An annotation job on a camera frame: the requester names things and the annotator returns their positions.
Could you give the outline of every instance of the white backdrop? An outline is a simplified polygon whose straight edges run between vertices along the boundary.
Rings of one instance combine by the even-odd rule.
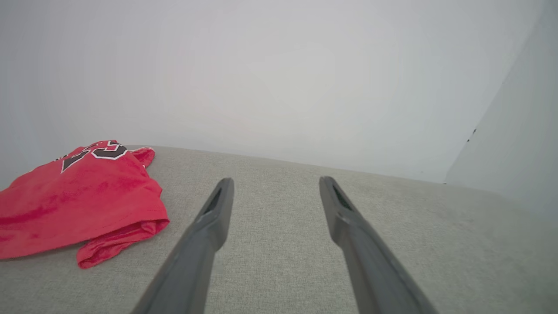
[[[545,7],[448,184],[499,193],[558,223],[558,2]]]
[[[103,139],[441,182],[542,5],[2,1],[0,188]]]

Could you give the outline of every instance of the red shirt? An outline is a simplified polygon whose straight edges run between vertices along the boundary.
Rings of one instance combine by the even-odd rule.
[[[100,141],[39,166],[0,192],[0,259],[78,242],[89,268],[169,224],[162,189],[145,167],[152,148]]]

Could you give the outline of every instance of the jersey number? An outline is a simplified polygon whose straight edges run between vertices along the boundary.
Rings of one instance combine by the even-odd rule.
[[[62,161],[62,171],[61,171],[61,173],[64,172],[67,168],[69,168],[71,165],[73,165],[76,162],[78,162],[79,160],[81,160],[83,157],[85,157],[90,152],[93,155],[93,157],[95,157],[97,159],[117,160],[118,158],[124,156],[124,154],[128,150],[126,147],[124,147],[123,145],[121,145],[121,144],[119,144],[115,141],[109,141],[106,148],[95,149],[94,147],[99,145],[99,143],[100,142],[97,142],[93,145],[90,145],[90,146],[84,148],[79,154],[74,155],[70,158],[64,159]]]

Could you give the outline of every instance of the gray fabric surface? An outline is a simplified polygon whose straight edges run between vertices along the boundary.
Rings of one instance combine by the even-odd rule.
[[[171,223],[87,270],[78,245],[0,261],[0,313],[127,313],[217,182],[235,181],[206,313],[356,313],[318,190],[334,177],[441,313],[556,312],[557,230],[459,187],[245,156],[154,147]]]

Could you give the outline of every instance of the couch cushion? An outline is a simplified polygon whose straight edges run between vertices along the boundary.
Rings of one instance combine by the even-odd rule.
[[[140,146],[129,145],[129,149]],[[334,177],[441,313],[551,312],[556,229],[494,194],[262,158],[153,147],[171,223],[91,269],[78,245],[0,261],[2,313],[127,313],[224,177],[227,242],[206,313],[356,313],[318,189]]]

